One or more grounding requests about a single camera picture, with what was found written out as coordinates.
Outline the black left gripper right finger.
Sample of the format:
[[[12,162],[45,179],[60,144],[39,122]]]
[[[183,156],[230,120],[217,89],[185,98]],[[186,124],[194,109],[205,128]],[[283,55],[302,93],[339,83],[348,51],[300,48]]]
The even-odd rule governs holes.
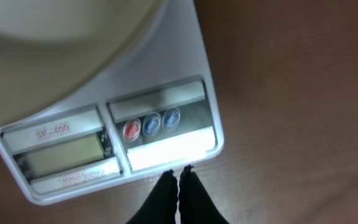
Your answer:
[[[188,165],[180,175],[178,195],[181,224],[228,224]]]

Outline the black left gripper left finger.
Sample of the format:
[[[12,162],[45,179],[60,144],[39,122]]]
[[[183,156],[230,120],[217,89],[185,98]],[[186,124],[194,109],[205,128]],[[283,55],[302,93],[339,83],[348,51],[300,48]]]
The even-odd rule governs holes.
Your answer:
[[[127,224],[176,224],[178,182],[172,170],[164,172],[145,202]]]

